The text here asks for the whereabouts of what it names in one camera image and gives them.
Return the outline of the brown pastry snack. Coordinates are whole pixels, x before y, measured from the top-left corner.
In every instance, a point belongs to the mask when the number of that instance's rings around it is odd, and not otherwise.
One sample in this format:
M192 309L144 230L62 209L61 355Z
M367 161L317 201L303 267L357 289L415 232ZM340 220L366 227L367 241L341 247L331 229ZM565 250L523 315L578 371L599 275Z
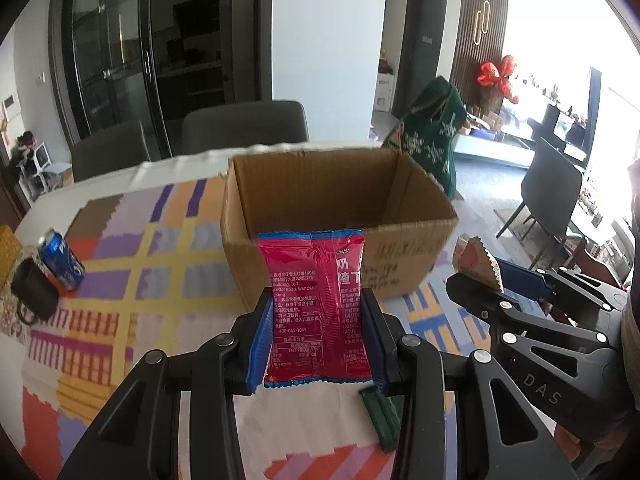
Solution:
M479 236L463 233L458 237L452 265L458 273L498 292L504 292L498 261L488 252Z

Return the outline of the pink snack packet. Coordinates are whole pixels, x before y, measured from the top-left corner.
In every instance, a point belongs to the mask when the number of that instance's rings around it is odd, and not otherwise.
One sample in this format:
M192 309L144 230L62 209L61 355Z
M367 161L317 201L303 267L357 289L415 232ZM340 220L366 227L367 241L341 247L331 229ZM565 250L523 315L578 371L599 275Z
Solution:
M367 382L360 323L364 235L357 229L262 233L273 296L268 388Z

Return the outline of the dark green snack packet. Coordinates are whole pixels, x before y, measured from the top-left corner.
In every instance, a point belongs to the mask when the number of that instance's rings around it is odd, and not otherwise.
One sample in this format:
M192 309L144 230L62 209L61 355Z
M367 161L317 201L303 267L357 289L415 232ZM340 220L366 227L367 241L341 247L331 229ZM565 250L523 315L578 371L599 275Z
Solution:
M378 435L382 452L385 454L394 452L401 430L404 397L384 396L374 385L360 389L358 393Z

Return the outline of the grey dining chair right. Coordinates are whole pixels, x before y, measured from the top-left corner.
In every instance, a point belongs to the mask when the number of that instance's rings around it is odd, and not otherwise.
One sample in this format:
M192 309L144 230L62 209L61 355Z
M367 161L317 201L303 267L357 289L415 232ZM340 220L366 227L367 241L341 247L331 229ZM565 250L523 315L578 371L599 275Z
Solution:
M536 143L535 155L521 182L522 201L504 222L496 237L509 229L521 211L526 208L532 218L547 235L529 270L538 263L553 242L558 243L556 258L570 238L568 225L582 189L582 173L563 153L547 140Z

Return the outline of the brown cardboard box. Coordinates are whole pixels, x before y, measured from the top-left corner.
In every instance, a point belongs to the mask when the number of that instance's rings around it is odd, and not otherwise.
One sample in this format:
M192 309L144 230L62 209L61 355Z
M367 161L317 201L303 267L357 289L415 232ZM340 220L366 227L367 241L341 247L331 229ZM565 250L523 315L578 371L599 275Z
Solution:
M247 310L270 277L259 234L360 229L362 284L386 300L434 269L459 219L435 178L388 148L271 152L230 159L220 230Z

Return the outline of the colourful patterned tablecloth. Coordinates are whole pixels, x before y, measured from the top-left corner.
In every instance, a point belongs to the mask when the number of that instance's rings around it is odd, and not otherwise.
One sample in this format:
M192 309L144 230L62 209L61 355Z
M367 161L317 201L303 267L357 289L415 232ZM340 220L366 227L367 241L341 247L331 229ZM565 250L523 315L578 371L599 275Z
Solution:
M37 216L70 214L62 231L84 263L47 322L25 326L1 294L1 425L28 469L53 479L140 358L197 349L244 312L219 229L224 180L168 184L76 206L55 196ZM259 388L234 401L251 479L386 479L385 453L356 384Z

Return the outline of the black mug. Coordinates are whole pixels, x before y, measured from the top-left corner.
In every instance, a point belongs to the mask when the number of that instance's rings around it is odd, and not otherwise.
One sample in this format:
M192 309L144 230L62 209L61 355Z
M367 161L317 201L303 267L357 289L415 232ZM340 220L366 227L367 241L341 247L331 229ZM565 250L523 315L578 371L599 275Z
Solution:
M58 310L58 289L33 258L26 258L15 269L11 292L17 299L16 316L26 326L50 320Z

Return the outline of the green Christmas stocking bag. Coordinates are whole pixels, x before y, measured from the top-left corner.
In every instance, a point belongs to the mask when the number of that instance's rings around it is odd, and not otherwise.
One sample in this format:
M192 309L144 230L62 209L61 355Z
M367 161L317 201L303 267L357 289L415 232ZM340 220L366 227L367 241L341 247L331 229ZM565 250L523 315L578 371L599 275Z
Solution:
M420 92L382 147L409 155L452 200L457 191L454 136L465 121L466 109L457 88L438 76Z

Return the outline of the blue soda can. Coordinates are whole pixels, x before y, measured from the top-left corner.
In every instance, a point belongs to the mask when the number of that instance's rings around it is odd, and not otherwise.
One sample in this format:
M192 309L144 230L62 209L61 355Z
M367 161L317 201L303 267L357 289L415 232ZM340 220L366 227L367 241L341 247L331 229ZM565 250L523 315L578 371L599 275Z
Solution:
M50 229L40 237L37 248L40 260L64 288L78 289L85 277L85 267L64 236Z

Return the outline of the red ribbon bow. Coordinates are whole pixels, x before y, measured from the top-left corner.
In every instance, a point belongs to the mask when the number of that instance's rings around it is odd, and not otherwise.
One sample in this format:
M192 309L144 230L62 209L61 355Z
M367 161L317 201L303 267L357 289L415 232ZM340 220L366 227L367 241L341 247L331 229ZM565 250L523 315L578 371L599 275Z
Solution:
M476 77L477 83L482 88L497 87L501 95L512 104L518 104L520 100L513 93L510 81L515 72L516 63L512 55L505 55L500 64L485 62L480 66L480 73Z

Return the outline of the gold box at edge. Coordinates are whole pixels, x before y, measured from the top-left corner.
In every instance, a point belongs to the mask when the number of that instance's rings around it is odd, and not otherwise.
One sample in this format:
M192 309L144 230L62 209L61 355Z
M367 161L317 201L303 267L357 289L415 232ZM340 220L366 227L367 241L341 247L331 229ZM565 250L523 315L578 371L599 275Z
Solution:
M23 246L6 224L0 226L0 288L12 275L14 266L20 261Z

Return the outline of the grey chair behind table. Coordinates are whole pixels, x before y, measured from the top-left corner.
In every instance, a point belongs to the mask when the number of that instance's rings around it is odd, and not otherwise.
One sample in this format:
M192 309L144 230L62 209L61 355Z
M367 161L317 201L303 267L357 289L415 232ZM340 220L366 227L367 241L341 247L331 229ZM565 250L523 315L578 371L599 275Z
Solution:
M297 101L256 101L206 107L190 113L182 123L182 145L187 155L308 140L305 110Z

